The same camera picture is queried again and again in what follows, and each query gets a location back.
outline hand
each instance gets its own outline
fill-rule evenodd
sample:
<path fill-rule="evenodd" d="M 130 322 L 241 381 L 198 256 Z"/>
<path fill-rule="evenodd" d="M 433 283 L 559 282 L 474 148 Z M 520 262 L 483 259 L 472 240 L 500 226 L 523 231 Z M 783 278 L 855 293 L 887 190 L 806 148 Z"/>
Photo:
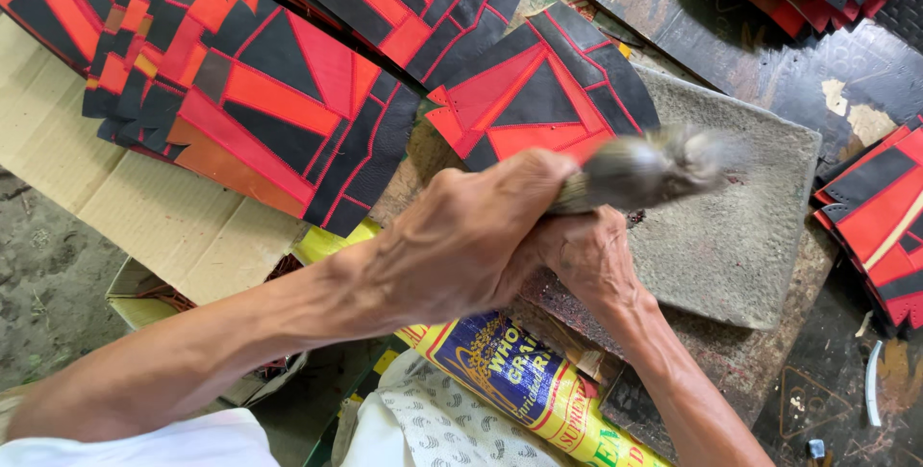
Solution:
<path fill-rule="evenodd" d="M 579 169 L 567 156 L 535 149 L 482 173 L 441 171 L 354 263 L 363 297 L 391 326 L 444 323 L 509 304 L 530 271 L 505 271 L 508 262 Z"/>
<path fill-rule="evenodd" d="M 514 263 L 516 268 L 547 265 L 591 309 L 599 303 L 631 307 L 649 295 L 634 272 L 625 216 L 608 205 L 589 215 L 543 221 Z"/>

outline white strip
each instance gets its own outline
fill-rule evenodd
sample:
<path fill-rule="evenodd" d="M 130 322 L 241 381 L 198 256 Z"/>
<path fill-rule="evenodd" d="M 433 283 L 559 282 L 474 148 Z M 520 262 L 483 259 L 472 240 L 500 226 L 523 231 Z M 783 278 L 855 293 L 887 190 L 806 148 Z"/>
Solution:
<path fill-rule="evenodd" d="M 866 408 L 869 410 L 869 424 L 875 427 L 882 426 L 882 419 L 878 416 L 878 396 L 875 390 L 875 377 L 878 375 L 878 352 L 882 350 L 882 342 L 875 343 L 869 356 L 869 367 L 866 368 Z"/>
<path fill-rule="evenodd" d="M 871 267 L 881 260 L 884 254 L 894 247 L 894 243 L 897 243 L 897 240 L 904 235 L 907 231 L 907 228 L 910 227 L 910 224 L 913 223 L 914 219 L 917 218 L 920 211 L 923 211 L 923 191 L 917 195 L 917 200 L 910 205 L 910 208 L 907 209 L 907 212 L 904 214 L 904 217 L 901 218 L 901 221 L 897 224 L 897 227 L 891 231 L 891 234 L 888 235 L 888 238 L 883 241 L 882 245 L 871 255 L 868 261 L 864 262 L 862 266 L 868 272 Z"/>

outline forearm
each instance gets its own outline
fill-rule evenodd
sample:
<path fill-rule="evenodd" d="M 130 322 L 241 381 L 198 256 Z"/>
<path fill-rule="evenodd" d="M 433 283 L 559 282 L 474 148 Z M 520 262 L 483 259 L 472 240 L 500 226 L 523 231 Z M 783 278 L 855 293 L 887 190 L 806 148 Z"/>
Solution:
<path fill-rule="evenodd" d="M 694 465 L 773 465 L 747 426 L 666 323 L 657 301 L 635 286 L 632 303 L 603 296 L 597 317 L 625 351 L 660 412 L 679 459 Z"/>
<path fill-rule="evenodd" d="M 363 259 L 363 249 L 344 254 Z M 352 261 L 305 269 L 157 322 L 40 382 L 9 438 L 104 441 L 147 433 L 205 406 L 286 354 L 379 332 L 351 289 Z"/>

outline white shirt sleeve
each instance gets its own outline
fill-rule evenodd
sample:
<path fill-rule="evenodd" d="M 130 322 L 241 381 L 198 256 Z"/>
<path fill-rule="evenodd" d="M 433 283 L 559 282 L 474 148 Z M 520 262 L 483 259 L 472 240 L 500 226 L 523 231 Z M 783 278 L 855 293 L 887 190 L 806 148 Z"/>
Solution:
<path fill-rule="evenodd" d="M 0 447 L 0 467 L 278 467 L 266 432 L 248 410 L 234 409 L 177 422 L 146 435 L 111 442 L 21 438 Z"/>

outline white cloth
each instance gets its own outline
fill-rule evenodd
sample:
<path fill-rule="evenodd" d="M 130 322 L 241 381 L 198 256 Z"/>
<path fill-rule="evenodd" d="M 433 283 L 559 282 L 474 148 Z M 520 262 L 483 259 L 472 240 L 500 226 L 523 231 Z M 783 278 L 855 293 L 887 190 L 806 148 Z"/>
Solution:
<path fill-rule="evenodd" d="M 170 424 L 138 437 L 85 444 L 22 438 L 0 447 L 0 466 L 200 467 L 278 466 L 260 423 L 248 410 L 227 410 Z"/>
<path fill-rule="evenodd" d="M 341 467 L 558 467 L 571 465 L 538 438 L 414 351 L 400 355 L 359 408 Z M 22 438 L 0 447 L 0 467 L 278 466 L 248 410 L 177 422 L 111 442 Z"/>

